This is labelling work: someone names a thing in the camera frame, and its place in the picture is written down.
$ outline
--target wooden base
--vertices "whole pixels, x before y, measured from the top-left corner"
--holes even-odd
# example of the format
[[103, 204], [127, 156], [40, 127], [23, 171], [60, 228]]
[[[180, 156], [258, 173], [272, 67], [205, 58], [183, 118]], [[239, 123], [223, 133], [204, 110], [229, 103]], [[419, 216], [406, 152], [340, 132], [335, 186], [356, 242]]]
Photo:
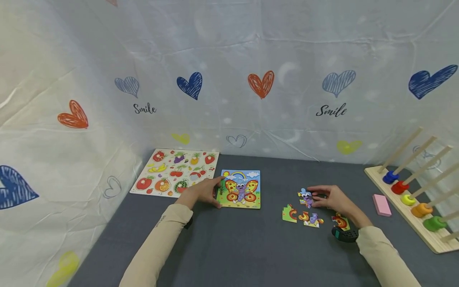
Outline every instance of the wooden base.
[[397, 211], [405, 218], [405, 220], [411, 225], [411, 227], [416, 231], [416, 233], [422, 238], [422, 240], [429, 246], [429, 248], [435, 253], [445, 253], [450, 251], [459, 250], [459, 241], [457, 239], [451, 239], [448, 242], [442, 242], [440, 239], [442, 237], [448, 236], [450, 233], [446, 229], [440, 229], [437, 232], [428, 231], [423, 225], [422, 222], [428, 218], [431, 218], [432, 215], [426, 215], [423, 218], [417, 218], [411, 214], [411, 208], [418, 205], [419, 202], [416, 200], [416, 203], [412, 206], [407, 206], [402, 203], [400, 198], [405, 195], [411, 195], [409, 191], [405, 191], [401, 195], [397, 195], [392, 192], [391, 185], [382, 181], [382, 177], [388, 172], [387, 169], [384, 169], [382, 173], [378, 173], [378, 169], [381, 166], [374, 166], [371, 168], [366, 168], [365, 173], [370, 177], [371, 181], [379, 188], [379, 190], [392, 202], [392, 205], [395, 206]]

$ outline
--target outlined heart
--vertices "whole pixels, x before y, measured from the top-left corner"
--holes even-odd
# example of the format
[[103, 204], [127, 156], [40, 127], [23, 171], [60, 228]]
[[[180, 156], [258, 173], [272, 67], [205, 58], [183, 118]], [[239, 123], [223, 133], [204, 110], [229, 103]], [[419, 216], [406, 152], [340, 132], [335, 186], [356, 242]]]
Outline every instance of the outlined heart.
[[260, 77], [256, 74], [250, 74], [247, 78], [250, 87], [261, 99], [264, 99], [274, 83], [274, 72], [267, 71], [263, 76], [263, 80], [260, 80]]
[[194, 72], [187, 81], [182, 77], [177, 78], [177, 86], [187, 95], [198, 100], [199, 92], [202, 87], [202, 75], [200, 72]]
[[57, 115], [57, 120], [69, 128], [87, 129], [89, 127], [88, 118], [80, 104], [77, 101], [71, 100], [68, 106], [72, 114], [60, 113]]
[[[420, 146], [414, 146], [413, 147], [413, 153], [415, 153], [418, 149], [419, 149]], [[419, 167], [423, 166], [424, 164], [426, 164], [429, 160], [431, 160], [431, 158], [433, 158], [434, 156], [436, 156], [435, 154], [431, 154], [427, 151], [423, 151], [422, 152], [422, 156], [421, 158], [419, 156], [416, 157], [416, 162], [417, 164], [419, 165]], [[438, 168], [440, 165], [442, 164], [442, 159], [439, 158], [433, 165], [429, 166], [427, 169], [436, 169]]]
[[454, 75], [457, 69], [457, 65], [449, 65], [432, 76], [430, 76], [428, 71], [419, 71], [409, 79], [408, 89], [418, 100], [420, 100]]
[[187, 145], [190, 142], [190, 135], [189, 134], [182, 134], [182, 135], [171, 134], [171, 136], [176, 141], [179, 141], [179, 142], [183, 143], [184, 145]]
[[118, 0], [105, 0], [105, 1], [107, 1], [110, 4], [112, 4], [115, 7], [118, 7]]
[[80, 258], [73, 251], [65, 252], [59, 258], [59, 269], [49, 278], [46, 287], [59, 287], [67, 282], [77, 272]]
[[336, 148], [338, 149], [340, 153], [347, 155], [347, 154], [354, 153], [356, 150], [358, 150], [358, 148], [361, 145], [362, 145], [361, 141], [351, 141], [351, 142], [338, 141], [336, 143]]
[[105, 189], [105, 191], [103, 193], [103, 197], [105, 197], [106, 199], [113, 198], [113, 197], [115, 197], [115, 196], [117, 196], [118, 194], [121, 193], [121, 183], [113, 175], [110, 175], [107, 178], [107, 184], [108, 184], [109, 188]]
[[356, 73], [353, 70], [344, 71], [339, 76], [337, 73], [330, 73], [322, 82], [322, 89], [324, 89], [326, 92], [334, 94], [335, 98], [337, 98], [342, 90], [344, 90], [355, 80], [355, 77]]
[[18, 206], [39, 197], [14, 168], [0, 165], [0, 210]]
[[235, 147], [238, 147], [238, 148], [241, 148], [243, 146], [246, 145], [246, 142], [247, 142], [247, 138], [245, 135], [238, 135], [236, 138], [234, 138], [233, 136], [226, 136], [226, 140], [234, 145]]
[[126, 77], [124, 80], [116, 78], [115, 85], [120, 91], [131, 94], [137, 98], [137, 92], [139, 91], [140, 84], [136, 78]]

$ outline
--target pink eraser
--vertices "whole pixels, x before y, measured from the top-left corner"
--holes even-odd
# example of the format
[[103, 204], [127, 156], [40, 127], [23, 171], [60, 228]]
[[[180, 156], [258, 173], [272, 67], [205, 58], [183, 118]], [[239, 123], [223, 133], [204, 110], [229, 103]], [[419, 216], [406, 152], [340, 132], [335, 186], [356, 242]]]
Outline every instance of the pink eraser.
[[392, 212], [389, 208], [389, 203], [384, 195], [373, 194], [373, 202], [375, 203], [376, 212], [382, 216], [391, 216]]

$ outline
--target beige sleeve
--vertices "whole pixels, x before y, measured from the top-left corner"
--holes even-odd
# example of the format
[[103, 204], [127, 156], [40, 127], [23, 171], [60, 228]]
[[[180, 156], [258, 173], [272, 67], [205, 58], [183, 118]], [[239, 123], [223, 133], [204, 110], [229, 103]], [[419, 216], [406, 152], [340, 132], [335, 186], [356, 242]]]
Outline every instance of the beige sleeve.
[[420, 286], [381, 229], [374, 226], [360, 229], [357, 245], [382, 287]]
[[119, 287], [155, 287], [161, 268], [192, 215], [185, 205], [169, 205], [135, 254]]

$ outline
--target white curtain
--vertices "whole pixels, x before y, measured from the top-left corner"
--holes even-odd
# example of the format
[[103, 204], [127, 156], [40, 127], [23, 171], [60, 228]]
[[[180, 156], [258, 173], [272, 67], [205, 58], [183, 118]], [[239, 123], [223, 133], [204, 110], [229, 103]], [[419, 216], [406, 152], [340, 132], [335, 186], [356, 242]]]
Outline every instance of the white curtain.
[[2, 285], [65, 286], [155, 147], [380, 163], [422, 125], [403, 157], [439, 139], [416, 170], [459, 142], [458, 13], [455, 0], [3, 0]]

